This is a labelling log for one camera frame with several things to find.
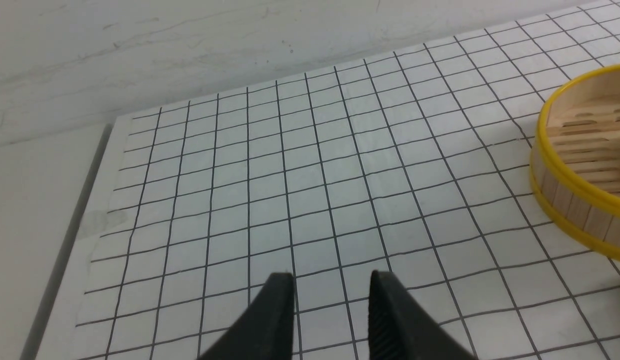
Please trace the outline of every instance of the white wall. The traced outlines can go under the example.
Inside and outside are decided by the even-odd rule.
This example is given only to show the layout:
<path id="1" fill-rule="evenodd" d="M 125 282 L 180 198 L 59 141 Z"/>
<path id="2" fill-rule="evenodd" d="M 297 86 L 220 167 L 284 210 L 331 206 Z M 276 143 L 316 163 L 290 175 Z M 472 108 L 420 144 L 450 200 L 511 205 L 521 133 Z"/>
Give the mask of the white wall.
<path id="1" fill-rule="evenodd" d="M 0 0 L 0 144 L 582 0 Z"/>

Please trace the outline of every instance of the yellow rim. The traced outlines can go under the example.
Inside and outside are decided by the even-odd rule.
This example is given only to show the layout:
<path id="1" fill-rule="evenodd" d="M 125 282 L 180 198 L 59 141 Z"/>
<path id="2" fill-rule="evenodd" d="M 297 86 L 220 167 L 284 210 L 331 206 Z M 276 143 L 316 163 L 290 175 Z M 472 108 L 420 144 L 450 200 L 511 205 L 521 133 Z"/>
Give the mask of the yellow rim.
<path id="1" fill-rule="evenodd" d="M 546 198 L 541 194 L 541 189 L 535 180 L 535 176 L 532 170 L 532 166 L 529 169 L 529 178 L 530 178 L 530 186 L 532 187 L 532 193 L 536 198 L 536 201 L 543 209 L 543 212 L 566 234 L 568 234 L 573 239 L 577 240 L 579 243 L 583 244 L 586 248 L 591 249 L 592 251 L 596 251 L 602 255 L 607 256 L 608 258 L 612 258 L 614 260 L 619 260 L 620 262 L 620 248 L 613 246 L 609 243 L 601 241 L 597 239 L 593 235 L 590 235 L 580 228 L 576 227 L 568 221 L 568 219 L 564 218 L 554 207 L 546 200 Z"/>
<path id="2" fill-rule="evenodd" d="M 589 73 L 585 73 L 584 75 L 574 78 L 573 80 L 569 81 L 567 84 L 563 85 L 561 88 L 557 89 L 557 91 L 555 91 L 550 96 L 550 98 L 548 98 L 548 101 L 545 102 L 545 104 L 541 108 L 541 112 L 539 113 L 538 121 L 536 124 L 536 142 L 538 143 L 538 146 L 539 146 L 539 153 L 541 155 L 542 161 L 544 162 L 548 170 L 552 172 L 555 178 L 557 178 L 557 180 L 562 185 L 570 189 L 570 191 L 572 191 L 579 198 L 582 198 L 585 201 L 588 201 L 594 207 L 598 207 L 601 210 L 605 210 L 606 212 L 612 214 L 613 216 L 620 217 L 620 197 L 614 196 L 613 194 L 603 191 L 602 189 L 587 182 L 586 180 L 581 178 L 579 175 L 577 175 L 574 171 L 572 171 L 566 164 L 564 164 L 564 162 L 561 160 L 559 155 L 557 155 L 555 150 L 552 148 L 552 144 L 550 144 L 550 140 L 548 139 L 548 134 L 546 132 L 546 119 L 548 118 L 550 107 L 552 107 L 552 104 L 561 94 L 563 94 L 564 91 L 566 91 L 567 89 L 570 89 L 571 87 L 579 84 L 580 82 L 584 80 L 587 80 L 594 76 L 602 75 L 605 73 L 611 73 L 612 71 L 620 71 L 620 64 L 616 64 L 613 66 L 607 66 L 607 67 L 603 67 L 603 68 L 600 68 L 594 71 L 590 71 Z M 543 198 L 543 196 L 537 195 L 536 198 L 537 200 L 539 200 L 539 198 Z M 563 221 L 567 221 L 566 219 L 563 218 L 563 216 L 559 214 L 557 214 L 557 216 L 563 219 Z M 570 234 L 570 232 L 566 230 L 564 227 L 561 227 L 561 226 L 559 227 L 564 229 L 568 234 Z M 579 230 L 578 228 L 574 226 L 573 228 L 576 231 L 579 231 L 580 233 L 587 235 L 583 231 Z M 592 237 L 590 235 L 587 235 L 587 236 L 591 237 L 592 239 L 598 242 L 601 242 L 595 237 Z M 594 248 L 589 246 L 588 244 L 584 243 L 584 245 L 594 250 Z"/>

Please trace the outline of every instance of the bamboo steamer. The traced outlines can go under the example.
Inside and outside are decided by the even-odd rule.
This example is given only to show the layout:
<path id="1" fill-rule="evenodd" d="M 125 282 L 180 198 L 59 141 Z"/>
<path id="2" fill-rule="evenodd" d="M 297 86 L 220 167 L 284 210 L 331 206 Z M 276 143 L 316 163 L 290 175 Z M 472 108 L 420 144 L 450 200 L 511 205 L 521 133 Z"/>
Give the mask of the bamboo steamer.
<path id="1" fill-rule="evenodd" d="M 620 261 L 620 64 L 571 80 L 543 105 L 530 182 L 559 228 Z"/>

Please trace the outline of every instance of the grid paper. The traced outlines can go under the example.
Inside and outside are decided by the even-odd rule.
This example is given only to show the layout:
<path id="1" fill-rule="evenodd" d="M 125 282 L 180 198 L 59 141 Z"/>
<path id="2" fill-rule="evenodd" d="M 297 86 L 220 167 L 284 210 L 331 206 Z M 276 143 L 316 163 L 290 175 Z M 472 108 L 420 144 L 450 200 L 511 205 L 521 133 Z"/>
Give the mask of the grid paper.
<path id="1" fill-rule="evenodd" d="M 73 359 L 194 359 L 286 271 L 293 358 L 365 360 L 379 269 L 480 359 L 620 360 L 620 263 L 528 184 L 543 102 L 617 63 L 606 0 L 135 116 Z"/>

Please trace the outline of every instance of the white surface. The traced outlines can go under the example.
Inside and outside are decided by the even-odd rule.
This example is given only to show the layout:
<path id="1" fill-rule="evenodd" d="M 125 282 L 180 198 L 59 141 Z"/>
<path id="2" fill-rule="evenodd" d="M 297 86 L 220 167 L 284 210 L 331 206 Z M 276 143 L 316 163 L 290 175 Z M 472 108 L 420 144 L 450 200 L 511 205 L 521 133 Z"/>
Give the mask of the white surface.
<path id="1" fill-rule="evenodd" d="M 0 360 L 17 360 L 104 125 L 0 146 Z"/>
<path id="2" fill-rule="evenodd" d="M 0 144 L 579 0 L 0 0 Z"/>
<path id="3" fill-rule="evenodd" d="M 620 4 L 585 9 L 122 116 L 91 199 L 126 220 L 77 242 L 37 360 L 193 359 L 273 271 L 294 351 L 363 360 L 372 269 L 480 359 L 620 360 L 620 264 L 528 184 L 543 101 L 620 62 Z"/>

